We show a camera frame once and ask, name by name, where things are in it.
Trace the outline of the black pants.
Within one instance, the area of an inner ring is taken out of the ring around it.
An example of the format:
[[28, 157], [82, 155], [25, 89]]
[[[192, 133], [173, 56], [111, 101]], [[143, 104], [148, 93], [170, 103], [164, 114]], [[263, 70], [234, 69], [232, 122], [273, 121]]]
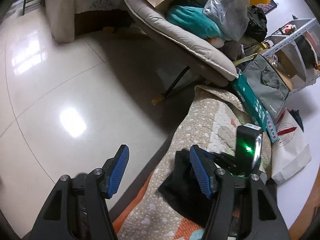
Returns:
[[171, 208], [201, 227], [205, 227], [213, 201], [202, 193], [189, 159], [189, 151], [175, 154], [174, 169], [158, 191]]

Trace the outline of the light blue paint box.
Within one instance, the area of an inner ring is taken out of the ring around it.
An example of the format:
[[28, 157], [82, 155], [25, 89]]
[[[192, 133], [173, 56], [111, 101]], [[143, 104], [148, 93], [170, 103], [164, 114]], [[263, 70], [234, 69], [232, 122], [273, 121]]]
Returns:
[[270, 137], [270, 141], [272, 143], [276, 142], [279, 140], [279, 135], [277, 133], [276, 126], [274, 125], [274, 122], [269, 114], [268, 111], [265, 111], [266, 113], [266, 129], [268, 136]]

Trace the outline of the white paper shopping bag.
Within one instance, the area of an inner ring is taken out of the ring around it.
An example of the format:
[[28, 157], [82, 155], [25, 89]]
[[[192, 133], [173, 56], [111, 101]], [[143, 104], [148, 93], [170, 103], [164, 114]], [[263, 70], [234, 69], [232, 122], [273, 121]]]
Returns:
[[304, 131], [289, 109], [282, 112], [276, 128], [278, 140], [272, 144], [271, 178], [281, 185], [310, 163], [311, 153]]

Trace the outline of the patterned quilt bedspread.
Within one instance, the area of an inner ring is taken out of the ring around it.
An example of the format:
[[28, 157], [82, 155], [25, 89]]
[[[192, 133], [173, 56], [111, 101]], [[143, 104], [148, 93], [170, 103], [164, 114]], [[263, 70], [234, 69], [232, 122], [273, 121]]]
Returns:
[[119, 239], [192, 239], [203, 228], [174, 211], [158, 191], [174, 169], [177, 151], [192, 145], [209, 152], [235, 151], [236, 128], [252, 122], [239, 98], [223, 89], [196, 86], [195, 98], [176, 129], [167, 153], [137, 197], [116, 219]]

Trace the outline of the green long box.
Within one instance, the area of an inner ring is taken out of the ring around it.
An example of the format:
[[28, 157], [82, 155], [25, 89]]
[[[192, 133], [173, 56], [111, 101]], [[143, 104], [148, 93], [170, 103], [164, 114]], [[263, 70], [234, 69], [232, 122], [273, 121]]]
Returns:
[[266, 110], [241, 70], [238, 69], [238, 78], [233, 80], [231, 85], [254, 124], [266, 132]]

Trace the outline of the grey laptop bag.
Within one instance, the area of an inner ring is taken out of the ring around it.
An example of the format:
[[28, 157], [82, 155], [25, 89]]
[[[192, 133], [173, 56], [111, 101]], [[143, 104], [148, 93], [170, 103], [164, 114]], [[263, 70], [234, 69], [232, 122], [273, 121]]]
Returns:
[[238, 68], [271, 118], [277, 120], [290, 92], [281, 76], [260, 54], [239, 64]]

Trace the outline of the beige cushioned lounge chair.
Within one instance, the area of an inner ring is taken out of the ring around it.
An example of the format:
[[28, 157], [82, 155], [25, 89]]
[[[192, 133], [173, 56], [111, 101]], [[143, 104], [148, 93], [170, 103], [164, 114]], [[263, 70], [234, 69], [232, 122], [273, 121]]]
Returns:
[[141, 29], [179, 63], [220, 87], [238, 78], [233, 62], [207, 41], [169, 23], [146, 0], [124, 0]]

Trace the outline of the white metal shelf rack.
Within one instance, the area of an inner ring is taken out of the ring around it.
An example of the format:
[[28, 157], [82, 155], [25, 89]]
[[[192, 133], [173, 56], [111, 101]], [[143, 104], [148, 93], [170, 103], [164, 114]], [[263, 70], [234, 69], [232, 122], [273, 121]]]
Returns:
[[298, 92], [319, 78], [319, 23], [315, 18], [291, 20], [265, 39], [270, 46], [262, 55], [277, 57], [278, 64], [290, 77]]

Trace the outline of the teal plush blanket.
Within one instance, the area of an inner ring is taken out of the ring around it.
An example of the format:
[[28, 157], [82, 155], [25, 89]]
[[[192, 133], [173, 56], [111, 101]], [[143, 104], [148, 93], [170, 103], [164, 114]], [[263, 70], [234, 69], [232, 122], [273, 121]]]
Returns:
[[203, 14], [203, 9], [198, 7], [189, 7], [175, 5], [171, 7], [166, 19], [171, 24], [202, 38], [223, 38], [224, 34], [217, 24]]

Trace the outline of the clear plastic bag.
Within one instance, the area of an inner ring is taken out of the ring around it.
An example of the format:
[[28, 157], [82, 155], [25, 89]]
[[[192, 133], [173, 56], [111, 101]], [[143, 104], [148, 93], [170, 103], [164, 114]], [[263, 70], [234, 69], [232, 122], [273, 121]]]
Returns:
[[208, 0], [203, 14], [216, 23], [225, 40], [238, 41], [249, 23], [248, 7], [249, 0]]

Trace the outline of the white cloth covered table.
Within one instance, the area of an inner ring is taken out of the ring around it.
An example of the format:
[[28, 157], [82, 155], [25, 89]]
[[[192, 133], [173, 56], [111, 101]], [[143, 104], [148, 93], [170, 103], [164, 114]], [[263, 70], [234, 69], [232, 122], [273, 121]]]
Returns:
[[127, 28], [133, 19], [124, 0], [45, 0], [51, 35], [71, 43], [76, 35], [104, 27]]

